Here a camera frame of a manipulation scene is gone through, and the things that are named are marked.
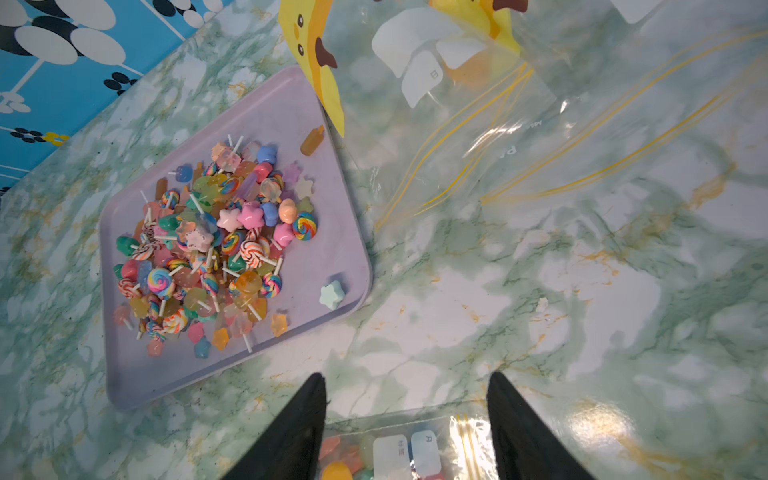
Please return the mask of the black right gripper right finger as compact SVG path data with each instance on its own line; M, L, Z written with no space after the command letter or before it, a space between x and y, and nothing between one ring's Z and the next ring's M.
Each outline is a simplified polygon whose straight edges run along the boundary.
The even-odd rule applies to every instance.
M592 477L503 373L491 374L486 401L499 478Z

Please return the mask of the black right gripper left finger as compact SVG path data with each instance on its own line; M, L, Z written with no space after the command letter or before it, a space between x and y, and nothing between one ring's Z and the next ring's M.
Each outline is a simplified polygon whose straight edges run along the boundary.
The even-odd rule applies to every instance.
M318 467L326 412L325 378L320 373L314 373L224 477L313 479Z

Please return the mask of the ziploc bag of candies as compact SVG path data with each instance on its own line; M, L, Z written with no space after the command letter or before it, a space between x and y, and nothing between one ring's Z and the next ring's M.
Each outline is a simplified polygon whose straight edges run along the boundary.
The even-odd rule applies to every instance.
M325 427L317 479L497 479L484 406L450 403Z

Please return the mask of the pile of colourful candies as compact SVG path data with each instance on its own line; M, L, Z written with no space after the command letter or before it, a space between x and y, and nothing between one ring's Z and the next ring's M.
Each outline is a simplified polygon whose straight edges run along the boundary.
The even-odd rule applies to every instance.
M200 359L270 323L280 337L288 316L271 312L283 288L286 251L309 241L318 221L312 180L297 163L278 166L278 149L257 141L215 144L209 164L182 164L177 187L146 201L131 235L116 238L124 261L114 267L124 302L114 321L147 340L151 358L172 337L187 336Z

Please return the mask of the ziploc bag with yellow duck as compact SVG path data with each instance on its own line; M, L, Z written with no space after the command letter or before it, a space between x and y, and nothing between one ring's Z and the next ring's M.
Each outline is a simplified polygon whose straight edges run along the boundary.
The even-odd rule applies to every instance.
M767 83L763 1L437 1L434 8L512 53L455 71L468 105L422 145L412 173L456 159L445 204L493 212L596 196L678 154L708 117Z

